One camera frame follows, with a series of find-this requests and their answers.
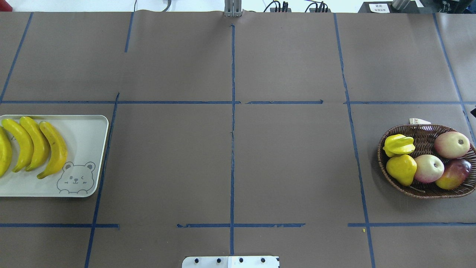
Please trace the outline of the glossy yellow toy banana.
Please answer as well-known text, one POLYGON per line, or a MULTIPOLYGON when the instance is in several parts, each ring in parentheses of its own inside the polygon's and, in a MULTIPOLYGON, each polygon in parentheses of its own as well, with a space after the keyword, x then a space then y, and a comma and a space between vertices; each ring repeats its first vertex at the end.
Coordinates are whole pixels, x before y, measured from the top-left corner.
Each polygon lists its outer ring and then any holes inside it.
POLYGON ((43 179, 62 170, 67 161, 68 148, 63 136, 51 123, 41 121, 39 128, 49 142, 51 151, 46 168, 37 175, 38 179, 43 179))

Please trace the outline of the long yellow toy banana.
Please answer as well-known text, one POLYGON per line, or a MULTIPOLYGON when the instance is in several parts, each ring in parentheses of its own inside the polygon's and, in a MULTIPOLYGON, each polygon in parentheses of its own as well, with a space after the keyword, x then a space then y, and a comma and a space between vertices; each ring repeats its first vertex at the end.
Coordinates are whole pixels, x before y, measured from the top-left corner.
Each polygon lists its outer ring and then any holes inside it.
POLYGON ((19 124, 27 131, 33 142, 31 162, 25 168, 27 172, 30 172, 46 162, 50 153, 50 145, 41 131, 39 124, 31 117, 21 117, 19 124))

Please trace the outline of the light yellow-green toy banana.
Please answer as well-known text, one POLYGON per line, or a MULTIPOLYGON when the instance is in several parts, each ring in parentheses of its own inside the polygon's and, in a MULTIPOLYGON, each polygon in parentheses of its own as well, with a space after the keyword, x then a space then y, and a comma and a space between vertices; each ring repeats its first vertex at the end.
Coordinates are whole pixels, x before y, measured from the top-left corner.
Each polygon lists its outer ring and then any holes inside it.
POLYGON ((0 176, 2 177, 10 168, 13 157, 10 138, 3 127, 0 128, 0 176))

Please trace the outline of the paper tag on basket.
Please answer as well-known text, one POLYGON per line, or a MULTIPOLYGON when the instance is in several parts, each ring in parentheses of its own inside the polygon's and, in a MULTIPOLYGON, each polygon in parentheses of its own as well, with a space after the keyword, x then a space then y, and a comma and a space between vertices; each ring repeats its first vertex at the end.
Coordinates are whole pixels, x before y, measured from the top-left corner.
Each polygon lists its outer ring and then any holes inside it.
POLYGON ((419 118, 409 118, 409 124, 432 124, 432 122, 419 118))

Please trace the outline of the white rectangular bear tray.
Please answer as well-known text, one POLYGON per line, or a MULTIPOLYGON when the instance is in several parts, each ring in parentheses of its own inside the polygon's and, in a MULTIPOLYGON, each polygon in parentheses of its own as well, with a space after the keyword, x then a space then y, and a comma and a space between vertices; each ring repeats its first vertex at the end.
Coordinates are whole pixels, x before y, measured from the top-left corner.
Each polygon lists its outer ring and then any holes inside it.
POLYGON ((65 167, 53 175, 38 179, 46 165, 26 172, 12 172, 17 163, 19 144, 11 140, 13 158, 10 168, 1 177, 2 197, 88 197, 97 189, 109 121, 103 115, 31 115, 36 122, 51 123, 63 136, 68 158, 65 167))

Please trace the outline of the small yellow toy banana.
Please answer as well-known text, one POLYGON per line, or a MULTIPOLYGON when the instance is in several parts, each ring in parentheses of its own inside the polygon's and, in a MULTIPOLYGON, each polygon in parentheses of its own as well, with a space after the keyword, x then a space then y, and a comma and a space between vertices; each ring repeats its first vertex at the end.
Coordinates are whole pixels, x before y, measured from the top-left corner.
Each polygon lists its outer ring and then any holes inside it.
POLYGON ((410 154, 415 151, 414 139, 411 136, 396 134, 386 137, 383 150, 390 158, 410 154))

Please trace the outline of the orange yellow toy mango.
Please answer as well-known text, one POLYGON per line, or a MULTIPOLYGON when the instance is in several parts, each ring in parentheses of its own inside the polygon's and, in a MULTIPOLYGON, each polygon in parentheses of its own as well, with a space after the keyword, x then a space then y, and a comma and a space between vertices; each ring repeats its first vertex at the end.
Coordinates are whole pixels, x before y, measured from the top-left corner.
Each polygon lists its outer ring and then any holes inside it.
POLYGON ((410 186, 413 183, 417 168, 415 159, 407 154, 394 156, 386 163, 388 174, 403 186, 410 186))

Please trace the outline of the pale pink toy apple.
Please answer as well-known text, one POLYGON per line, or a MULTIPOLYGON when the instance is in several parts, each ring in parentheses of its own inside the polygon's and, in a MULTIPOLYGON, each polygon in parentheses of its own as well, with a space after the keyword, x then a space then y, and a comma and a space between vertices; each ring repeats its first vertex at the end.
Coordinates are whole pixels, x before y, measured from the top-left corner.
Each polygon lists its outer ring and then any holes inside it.
POLYGON ((417 169, 414 179, 428 184, 437 181, 445 171, 444 163, 434 155, 424 154, 415 158, 417 169))

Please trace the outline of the pink white toy peach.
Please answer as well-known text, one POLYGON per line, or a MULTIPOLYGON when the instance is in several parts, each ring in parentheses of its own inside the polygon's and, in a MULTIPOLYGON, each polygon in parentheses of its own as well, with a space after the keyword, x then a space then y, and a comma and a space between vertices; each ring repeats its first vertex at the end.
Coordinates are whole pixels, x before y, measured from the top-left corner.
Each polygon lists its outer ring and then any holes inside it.
POLYGON ((434 148, 444 158, 457 159, 463 157, 469 151, 470 142, 460 132, 445 132, 437 136, 434 148))

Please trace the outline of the dark red toy fruit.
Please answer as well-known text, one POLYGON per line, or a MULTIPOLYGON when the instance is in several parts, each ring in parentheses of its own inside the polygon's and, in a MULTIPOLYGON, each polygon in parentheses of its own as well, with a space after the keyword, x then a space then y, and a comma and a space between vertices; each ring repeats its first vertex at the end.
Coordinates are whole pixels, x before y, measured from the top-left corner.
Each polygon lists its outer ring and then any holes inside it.
POLYGON ((442 176, 435 184, 444 190, 453 190, 469 177, 472 165, 464 159, 453 159, 445 165, 442 176))

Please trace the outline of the aluminium frame post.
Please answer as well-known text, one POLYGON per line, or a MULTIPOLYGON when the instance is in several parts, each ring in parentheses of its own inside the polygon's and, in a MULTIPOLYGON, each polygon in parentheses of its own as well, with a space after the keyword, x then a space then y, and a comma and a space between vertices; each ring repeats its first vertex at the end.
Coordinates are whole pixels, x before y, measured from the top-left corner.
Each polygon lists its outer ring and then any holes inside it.
POLYGON ((242 0, 224 0, 225 17, 242 16, 242 0))

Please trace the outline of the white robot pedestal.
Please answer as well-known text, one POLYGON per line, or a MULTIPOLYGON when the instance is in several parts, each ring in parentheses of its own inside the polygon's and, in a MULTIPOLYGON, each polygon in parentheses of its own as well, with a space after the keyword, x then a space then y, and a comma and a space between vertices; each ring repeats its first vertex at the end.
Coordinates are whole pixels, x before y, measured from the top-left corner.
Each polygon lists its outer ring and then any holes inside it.
POLYGON ((189 256, 182 268, 280 268, 278 256, 189 256))

